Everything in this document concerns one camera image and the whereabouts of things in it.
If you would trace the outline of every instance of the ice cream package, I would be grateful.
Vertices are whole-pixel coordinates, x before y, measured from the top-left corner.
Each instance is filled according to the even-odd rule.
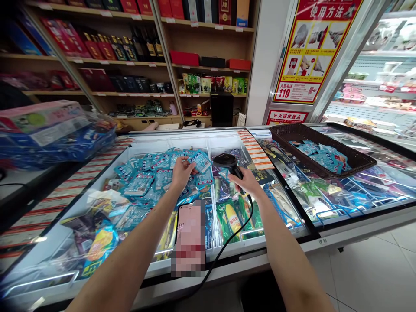
[[[117,244],[118,234],[110,222],[98,229],[94,242],[87,254],[81,278],[90,277],[104,260],[108,258],[114,248],[117,247]]]

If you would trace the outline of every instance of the black speaker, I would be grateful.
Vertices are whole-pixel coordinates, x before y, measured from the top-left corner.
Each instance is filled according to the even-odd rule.
[[[211,115],[213,127],[233,126],[234,97],[229,92],[211,93]]]

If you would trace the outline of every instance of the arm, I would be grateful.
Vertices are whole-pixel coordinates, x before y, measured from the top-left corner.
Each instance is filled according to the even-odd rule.
[[[176,160],[169,190],[90,277],[67,312],[130,311],[176,201],[197,172],[187,158]]]
[[[287,311],[333,312],[332,304],[308,258],[266,193],[250,170],[241,167],[240,170],[244,175],[243,180],[234,175],[229,175],[229,179],[253,195],[259,205],[267,256]]]

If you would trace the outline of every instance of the hand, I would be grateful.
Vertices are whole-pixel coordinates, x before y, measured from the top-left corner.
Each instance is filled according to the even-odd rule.
[[[198,173],[195,166],[196,163],[189,163],[187,156],[178,157],[173,167],[172,187],[182,192],[188,183],[190,175]]]
[[[235,175],[229,174],[228,179],[231,182],[234,182],[238,186],[242,187],[243,190],[245,190],[247,193],[257,196],[259,193],[263,192],[263,189],[261,188],[259,182],[257,182],[256,178],[254,177],[251,170],[239,167],[241,173],[243,174],[243,179],[240,180]]]

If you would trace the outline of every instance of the poster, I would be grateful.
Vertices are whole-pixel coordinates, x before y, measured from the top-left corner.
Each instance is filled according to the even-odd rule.
[[[267,118],[268,125],[304,123],[308,113],[285,110],[270,110]]]
[[[299,0],[274,103],[314,103],[362,2]]]

